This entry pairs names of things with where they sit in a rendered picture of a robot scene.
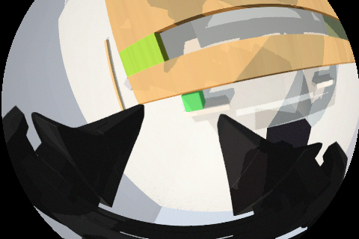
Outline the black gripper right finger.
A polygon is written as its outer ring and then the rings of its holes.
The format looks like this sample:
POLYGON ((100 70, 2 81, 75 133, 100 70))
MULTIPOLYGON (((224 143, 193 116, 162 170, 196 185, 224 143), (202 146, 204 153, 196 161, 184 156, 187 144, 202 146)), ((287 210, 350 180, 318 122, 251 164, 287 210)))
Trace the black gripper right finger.
POLYGON ((322 143, 282 149, 226 114, 218 119, 218 139, 230 186, 233 216, 254 211, 297 165, 316 158, 322 143))

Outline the tan wooden bar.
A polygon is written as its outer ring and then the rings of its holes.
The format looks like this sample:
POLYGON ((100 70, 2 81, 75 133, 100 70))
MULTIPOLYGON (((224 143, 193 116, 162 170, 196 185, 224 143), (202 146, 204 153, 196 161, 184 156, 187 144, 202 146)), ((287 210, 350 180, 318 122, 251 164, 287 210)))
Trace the tan wooden bar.
POLYGON ((108 61, 108 69, 110 69, 111 73, 111 81, 113 81, 114 86, 114 92, 117 94, 117 101, 120 103, 120 110, 125 110, 125 107, 123 106, 123 100, 120 97, 120 91, 119 91, 119 84, 117 84, 116 75, 114 74, 114 67, 113 62, 111 62, 111 52, 110 52, 110 46, 108 45, 108 40, 105 40, 105 53, 107 53, 107 61, 108 61))

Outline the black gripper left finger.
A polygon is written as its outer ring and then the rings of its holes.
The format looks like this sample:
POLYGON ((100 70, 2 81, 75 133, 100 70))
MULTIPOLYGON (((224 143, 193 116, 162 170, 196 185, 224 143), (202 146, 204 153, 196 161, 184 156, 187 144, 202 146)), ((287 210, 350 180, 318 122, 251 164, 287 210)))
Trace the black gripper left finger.
POLYGON ((31 116, 41 142, 73 165, 101 199, 99 203, 113 207, 126 162, 141 131, 144 105, 134 105, 80 128, 54 122, 35 111, 31 116))

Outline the green block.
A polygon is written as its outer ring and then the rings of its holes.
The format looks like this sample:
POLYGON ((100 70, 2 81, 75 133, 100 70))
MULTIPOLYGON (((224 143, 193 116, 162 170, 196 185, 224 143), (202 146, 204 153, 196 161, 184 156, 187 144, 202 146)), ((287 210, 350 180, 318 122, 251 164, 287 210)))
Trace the green block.
POLYGON ((204 98, 202 90, 196 90, 195 92, 183 93, 180 95, 182 98, 183 107, 185 111, 197 111, 203 110, 206 99, 204 98))

